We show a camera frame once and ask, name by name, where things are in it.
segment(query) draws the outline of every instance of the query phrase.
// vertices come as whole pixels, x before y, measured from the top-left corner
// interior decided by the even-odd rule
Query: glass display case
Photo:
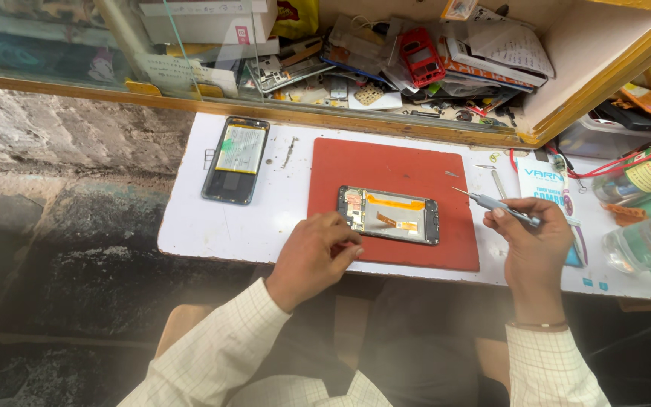
[[[534,148],[651,62],[651,2],[446,3],[0,0],[0,86]]]

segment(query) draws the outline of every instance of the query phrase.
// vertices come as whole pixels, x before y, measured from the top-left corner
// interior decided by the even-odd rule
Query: red repair mat
[[[451,171],[458,175],[447,175]],[[342,185],[433,199],[439,205],[435,246],[363,236],[367,262],[479,271],[474,222],[462,158],[454,153],[354,141],[315,139],[308,216],[336,210]]]

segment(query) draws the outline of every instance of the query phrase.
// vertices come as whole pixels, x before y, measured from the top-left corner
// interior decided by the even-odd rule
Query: bracelet
[[[507,322],[507,325],[515,328],[529,327],[529,328],[559,328],[567,325],[568,322],[564,319],[562,322],[557,322],[556,324],[525,324],[521,322]]]

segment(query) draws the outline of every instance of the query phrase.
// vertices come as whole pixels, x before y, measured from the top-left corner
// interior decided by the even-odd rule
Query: gray screwdriver handle
[[[476,203],[479,204],[480,207],[484,207],[490,211],[493,211],[495,208],[503,208],[503,210],[509,212],[515,218],[523,220],[524,222],[527,222],[529,225],[533,227],[538,227],[539,223],[541,223],[542,221],[537,217],[528,217],[527,215],[522,214],[521,212],[515,211],[512,208],[509,208],[509,205],[501,202],[500,200],[493,199],[490,196],[478,195],[478,198],[476,198]]]

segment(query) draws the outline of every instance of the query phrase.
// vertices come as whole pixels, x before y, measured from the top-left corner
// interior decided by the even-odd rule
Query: red phone frame
[[[405,51],[408,45],[412,43],[418,43],[415,48]],[[415,54],[427,49],[431,53],[431,57],[422,61],[411,63],[408,59],[409,55]],[[439,53],[436,52],[433,43],[431,43],[431,38],[428,36],[428,32],[423,27],[416,27],[411,31],[407,31],[403,34],[401,39],[401,46],[399,47],[399,53],[406,66],[409,68],[411,73],[411,79],[414,81],[414,85],[418,88],[422,88],[429,83],[434,83],[439,79],[442,79],[446,76],[446,69],[443,69],[443,64],[439,58]],[[428,65],[435,64],[435,69],[428,69]]]

